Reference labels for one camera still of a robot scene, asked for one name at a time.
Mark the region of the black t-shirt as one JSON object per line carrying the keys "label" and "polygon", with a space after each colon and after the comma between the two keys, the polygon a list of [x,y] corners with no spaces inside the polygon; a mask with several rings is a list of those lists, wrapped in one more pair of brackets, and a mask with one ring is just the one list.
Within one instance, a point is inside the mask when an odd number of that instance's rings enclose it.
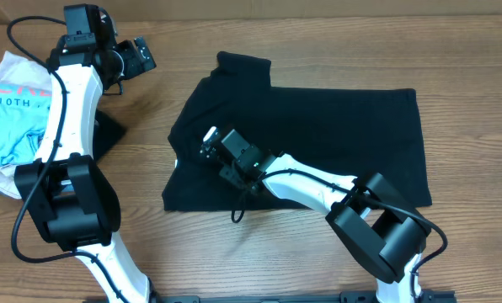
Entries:
{"label": "black t-shirt", "polygon": [[432,203],[416,92],[279,88],[269,60],[222,51],[186,101],[168,141],[177,166],[163,191],[171,211],[233,210],[241,191],[222,165],[200,154],[211,127],[231,126],[249,143],[320,170],[380,173],[410,203]]}

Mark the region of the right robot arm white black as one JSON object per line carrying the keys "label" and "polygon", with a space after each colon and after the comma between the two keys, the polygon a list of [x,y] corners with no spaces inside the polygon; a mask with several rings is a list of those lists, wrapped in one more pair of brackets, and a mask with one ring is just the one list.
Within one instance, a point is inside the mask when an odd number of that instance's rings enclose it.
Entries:
{"label": "right robot arm white black", "polygon": [[354,260],[376,278],[378,302],[420,302],[422,252],[432,225],[379,173],[336,175],[244,139],[208,139],[200,155],[245,194],[263,189],[324,215]]}

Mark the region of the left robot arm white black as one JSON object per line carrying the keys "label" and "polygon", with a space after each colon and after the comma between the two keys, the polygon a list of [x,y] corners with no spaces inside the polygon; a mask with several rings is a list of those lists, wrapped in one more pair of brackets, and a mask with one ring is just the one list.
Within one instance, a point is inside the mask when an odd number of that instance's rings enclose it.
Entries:
{"label": "left robot arm white black", "polygon": [[[121,43],[99,42],[94,35],[81,42],[62,37],[45,64],[53,86],[45,138],[34,161],[17,167],[14,176],[24,202],[12,231],[16,257],[27,263],[77,258],[109,302],[158,298],[152,281],[123,243],[120,202],[93,159],[95,115],[107,88],[155,66],[142,37]],[[25,215],[30,215],[41,238],[55,243],[61,253],[34,258],[19,251]]]}

